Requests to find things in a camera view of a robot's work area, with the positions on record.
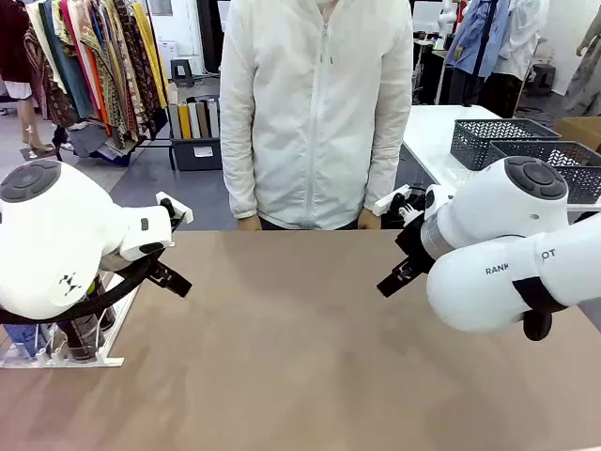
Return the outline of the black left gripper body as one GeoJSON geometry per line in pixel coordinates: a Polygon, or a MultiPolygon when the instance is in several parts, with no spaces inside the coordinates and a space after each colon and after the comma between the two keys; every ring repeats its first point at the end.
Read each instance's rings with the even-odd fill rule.
{"type": "Polygon", "coordinates": [[[151,282],[168,282],[169,269],[160,261],[161,253],[151,254],[142,259],[144,278],[151,282]]]}

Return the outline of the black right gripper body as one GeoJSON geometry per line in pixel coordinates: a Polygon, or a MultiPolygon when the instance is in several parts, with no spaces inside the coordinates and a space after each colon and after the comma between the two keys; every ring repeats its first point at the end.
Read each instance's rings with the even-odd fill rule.
{"type": "Polygon", "coordinates": [[[398,234],[395,242],[406,255],[398,265],[402,277],[417,277],[428,274],[435,260],[427,253],[421,239],[423,218],[416,218],[398,234]]]}

